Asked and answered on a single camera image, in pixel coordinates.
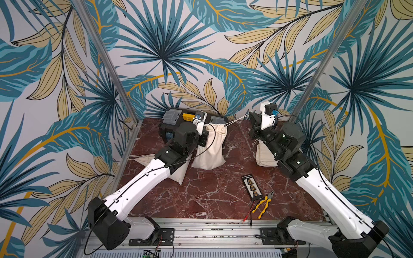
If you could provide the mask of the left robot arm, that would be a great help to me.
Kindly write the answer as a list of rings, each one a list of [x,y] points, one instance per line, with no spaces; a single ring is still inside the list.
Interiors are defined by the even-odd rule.
[[[95,197],[89,202],[90,232],[103,247],[113,250],[127,239],[137,239],[145,245],[157,242],[160,227],[152,218],[144,217],[134,223],[128,220],[128,215],[155,186],[190,161],[206,125],[203,121],[183,122],[174,137],[137,176],[105,198]]]

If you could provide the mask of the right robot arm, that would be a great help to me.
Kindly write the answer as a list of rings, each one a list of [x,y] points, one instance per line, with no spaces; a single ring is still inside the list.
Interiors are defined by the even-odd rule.
[[[338,258],[367,258],[384,241],[389,227],[372,220],[350,203],[322,174],[318,165],[300,151],[305,140],[301,127],[284,123],[266,112],[248,114],[250,135],[261,140],[282,173],[304,189],[333,219],[335,225],[320,226],[287,217],[278,225],[279,238],[304,241],[331,251]]]

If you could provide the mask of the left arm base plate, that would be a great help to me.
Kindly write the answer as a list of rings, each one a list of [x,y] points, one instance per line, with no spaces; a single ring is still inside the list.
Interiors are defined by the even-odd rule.
[[[173,246],[175,237],[174,228],[159,228],[149,236],[148,239],[130,239],[129,246],[149,247],[149,246]]]

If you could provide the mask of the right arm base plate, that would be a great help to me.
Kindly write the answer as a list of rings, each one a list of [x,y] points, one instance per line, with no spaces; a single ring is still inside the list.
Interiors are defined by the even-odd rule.
[[[263,245],[305,245],[306,242],[302,240],[293,239],[286,229],[278,227],[264,227],[259,229],[260,233],[255,237],[262,241]]]

